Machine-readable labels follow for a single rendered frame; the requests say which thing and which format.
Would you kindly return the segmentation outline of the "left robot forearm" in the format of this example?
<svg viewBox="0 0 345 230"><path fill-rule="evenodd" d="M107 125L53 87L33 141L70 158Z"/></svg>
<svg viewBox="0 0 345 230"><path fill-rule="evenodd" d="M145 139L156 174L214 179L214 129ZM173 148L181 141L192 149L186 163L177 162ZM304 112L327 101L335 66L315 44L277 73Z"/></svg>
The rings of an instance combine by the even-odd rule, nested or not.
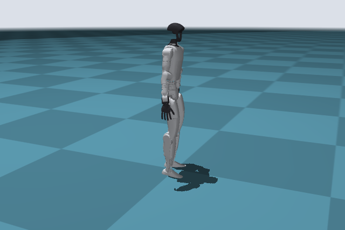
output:
<svg viewBox="0 0 345 230"><path fill-rule="evenodd" d="M179 89L179 87L180 87L180 82L181 82L181 75L180 75L180 79L179 80L177 80L177 81L175 81L175 82L177 82L177 84L176 84L176 88L178 88Z"/></svg>

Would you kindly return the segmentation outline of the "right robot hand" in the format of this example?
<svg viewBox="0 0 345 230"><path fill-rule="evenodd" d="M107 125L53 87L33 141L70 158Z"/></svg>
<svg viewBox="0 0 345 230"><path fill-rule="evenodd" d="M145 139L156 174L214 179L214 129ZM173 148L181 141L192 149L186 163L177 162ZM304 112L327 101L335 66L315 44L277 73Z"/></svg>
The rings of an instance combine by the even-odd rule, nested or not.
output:
<svg viewBox="0 0 345 230"><path fill-rule="evenodd" d="M163 102L163 101L162 101L162 104L163 104L163 106L162 106L162 108L161 108L161 118L163 119L163 112L164 112L164 120L166 120L166 119L165 119L165 114L167 115L167 120L169 120L169 119L168 119L168 113L169 113L169 117L170 117L170 119L171 119L170 111L172 112L173 115L174 115L175 113L174 113L174 111L170 108L170 105L169 105L169 97L168 97L168 102Z"/></svg>

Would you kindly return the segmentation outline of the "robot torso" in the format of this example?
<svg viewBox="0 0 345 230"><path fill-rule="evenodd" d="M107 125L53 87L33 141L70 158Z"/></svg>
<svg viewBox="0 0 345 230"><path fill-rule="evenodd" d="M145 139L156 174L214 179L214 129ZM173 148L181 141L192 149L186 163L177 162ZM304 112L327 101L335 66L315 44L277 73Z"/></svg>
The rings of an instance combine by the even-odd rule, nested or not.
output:
<svg viewBox="0 0 345 230"><path fill-rule="evenodd" d="M178 44L178 43L177 43ZM171 58L171 64L169 68L169 72L172 73L172 79L169 80L169 95L172 95L172 98L178 99L178 88L176 88L177 80L180 79L182 63L183 63L183 49L179 45L179 47L174 46L176 44L167 45L165 48L172 48L173 49L173 57ZM163 62L163 60L162 60Z"/></svg>

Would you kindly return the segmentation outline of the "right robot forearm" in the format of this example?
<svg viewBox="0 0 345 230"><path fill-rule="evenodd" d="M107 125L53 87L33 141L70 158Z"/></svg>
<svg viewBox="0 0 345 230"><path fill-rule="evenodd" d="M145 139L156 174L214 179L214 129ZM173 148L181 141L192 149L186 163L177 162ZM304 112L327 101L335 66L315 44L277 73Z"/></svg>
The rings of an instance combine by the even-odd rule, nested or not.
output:
<svg viewBox="0 0 345 230"><path fill-rule="evenodd" d="M170 82L167 80L167 72L163 72L162 73L162 77L161 77L161 85L162 85L162 91L161 91L161 94L162 94L162 101L163 102L168 102L168 95L169 95L169 85L170 85Z"/></svg>

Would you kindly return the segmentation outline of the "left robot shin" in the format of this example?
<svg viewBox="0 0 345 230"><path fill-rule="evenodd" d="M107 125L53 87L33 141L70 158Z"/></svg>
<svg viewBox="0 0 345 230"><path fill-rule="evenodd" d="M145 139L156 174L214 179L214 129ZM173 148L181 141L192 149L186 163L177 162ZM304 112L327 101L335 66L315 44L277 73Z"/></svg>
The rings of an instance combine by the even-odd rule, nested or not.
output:
<svg viewBox="0 0 345 230"><path fill-rule="evenodd" d="M178 148L179 137L180 137L180 131L179 131L179 134L177 134L177 136L176 136L176 149L175 149L175 156L176 156L176 151L177 151L177 148ZM174 156L174 160L175 160L175 156ZM174 163L174 161L173 161L173 163Z"/></svg>

